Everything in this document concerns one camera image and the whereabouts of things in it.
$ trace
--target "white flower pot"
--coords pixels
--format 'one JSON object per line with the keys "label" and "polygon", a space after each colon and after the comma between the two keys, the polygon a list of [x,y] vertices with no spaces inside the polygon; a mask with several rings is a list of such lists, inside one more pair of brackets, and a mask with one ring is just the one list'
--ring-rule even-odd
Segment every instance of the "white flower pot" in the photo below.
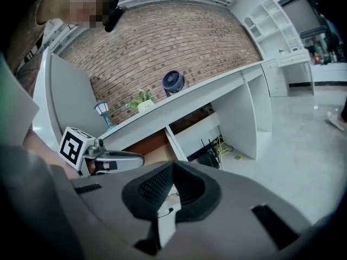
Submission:
{"label": "white flower pot", "polygon": [[137,106],[137,109],[139,110],[139,112],[143,112],[149,108],[151,108],[152,106],[154,106],[154,103],[152,100],[147,100],[145,102],[142,102],[140,103],[138,106]]}

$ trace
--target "potted plant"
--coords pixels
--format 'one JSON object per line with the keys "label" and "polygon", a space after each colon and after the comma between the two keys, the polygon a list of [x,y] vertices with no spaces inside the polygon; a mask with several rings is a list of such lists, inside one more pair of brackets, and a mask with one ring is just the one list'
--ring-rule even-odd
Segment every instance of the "potted plant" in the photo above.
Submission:
{"label": "potted plant", "polygon": [[151,100],[152,91],[150,88],[144,93],[143,90],[139,90],[138,97],[132,101],[131,103],[127,104],[127,108],[133,108],[137,107],[139,112],[142,112],[144,110],[147,110],[148,108],[152,107],[154,105],[153,101]]}

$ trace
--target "blue table lamp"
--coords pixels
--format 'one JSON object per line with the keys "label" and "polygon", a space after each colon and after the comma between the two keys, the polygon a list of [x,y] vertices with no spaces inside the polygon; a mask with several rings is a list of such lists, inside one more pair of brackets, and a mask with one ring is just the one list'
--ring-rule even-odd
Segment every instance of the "blue table lamp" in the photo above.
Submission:
{"label": "blue table lamp", "polygon": [[108,105],[105,101],[98,101],[98,103],[94,107],[95,110],[97,110],[98,114],[103,116],[107,125],[108,130],[113,128],[115,125],[113,125],[112,121],[108,118]]}

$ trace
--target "desk top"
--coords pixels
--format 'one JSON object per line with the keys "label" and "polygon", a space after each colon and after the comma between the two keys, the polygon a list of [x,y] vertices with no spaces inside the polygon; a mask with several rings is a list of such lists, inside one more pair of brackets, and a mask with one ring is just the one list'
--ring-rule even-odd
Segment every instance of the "desk top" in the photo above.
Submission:
{"label": "desk top", "polygon": [[259,61],[259,62],[247,64],[247,65],[245,65],[245,66],[243,66],[243,67],[239,67],[239,68],[236,68],[236,69],[229,70],[229,71],[227,71],[227,72],[225,72],[225,73],[223,73],[223,74],[221,74],[221,75],[215,76],[215,77],[213,77],[213,78],[211,78],[211,79],[208,79],[208,80],[205,80],[205,81],[203,81],[203,82],[201,82],[201,83],[195,84],[194,86],[191,86],[191,87],[189,87],[189,88],[187,88],[187,89],[185,89],[185,90],[182,90],[182,91],[180,91],[179,93],[177,93],[177,94],[175,94],[175,95],[172,95],[172,96],[170,96],[170,97],[168,97],[168,98],[166,98],[166,99],[160,101],[159,103],[156,103],[153,107],[149,108],[148,110],[146,110],[146,111],[144,111],[144,112],[140,112],[140,113],[138,113],[138,114],[132,116],[131,118],[125,120],[125,121],[122,122],[121,124],[119,124],[119,125],[115,126],[114,128],[108,130],[106,133],[104,133],[103,135],[101,135],[99,138],[100,138],[100,139],[105,139],[105,138],[109,137],[109,136],[112,135],[113,133],[115,133],[115,132],[117,132],[118,130],[122,129],[122,128],[125,127],[126,125],[128,125],[128,124],[130,124],[130,123],[136,121],[137,119],[141,118],[142,116],[144,116],[144,115],[146,115],[146,114],[148,114],[148,113],[150,113],[150,112],[152,112],[152,111],[158,109],[159,107],[165,106],[167,103],[169,103],[169,102],[171,102],[171,101],[173,101],[173,100],[175,100],[175,99],[178,99],[178,98],[180,98],[181,96],[183,96],[183,95],[185,95],[185,94],[187,94],[187,93],[189,93],[189,92],[192,92],[193,90],[196,90],[196,89],[198,89],[198,88],[201,88],[201,87],[203,87],[203,86],[205,86],[205,85],[208,85],[208,84],[210,84],[210,83],[212,83],[212,82],[214,82],[214,81],[217,81],[217,80],[219,80],[219,79],[222,79],[222,78],[224,78],[224,77],[226,77],[226,76],[229,76],[229,75],[231,75],[231,74],[234,74],[234,73],[237,73],[237,72],[239,72],[239,71],[242,71],[242,70],[244,70],[244,69],[246,69],[246,68],[250,68],[250,67],[253,67],[253,66],[262,64],[262,63],[264,63],[264,62],[266,62],[266,61]]}

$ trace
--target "brick wall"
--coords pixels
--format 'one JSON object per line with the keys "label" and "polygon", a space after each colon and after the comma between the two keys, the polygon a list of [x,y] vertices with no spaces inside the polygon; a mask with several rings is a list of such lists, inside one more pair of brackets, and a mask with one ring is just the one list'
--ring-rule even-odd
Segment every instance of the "brick wall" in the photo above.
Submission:
{"label": "brick wall", "polygon": [[89,29],[61,57],[88,72],[97,100],[109,103],[115,124],[137,113],[126,104],[150,87],[166,98],[162,77],[178,69],[192,86],[260,56],[227,10],[194,3],[160,3],[126,12],[117,28]]}

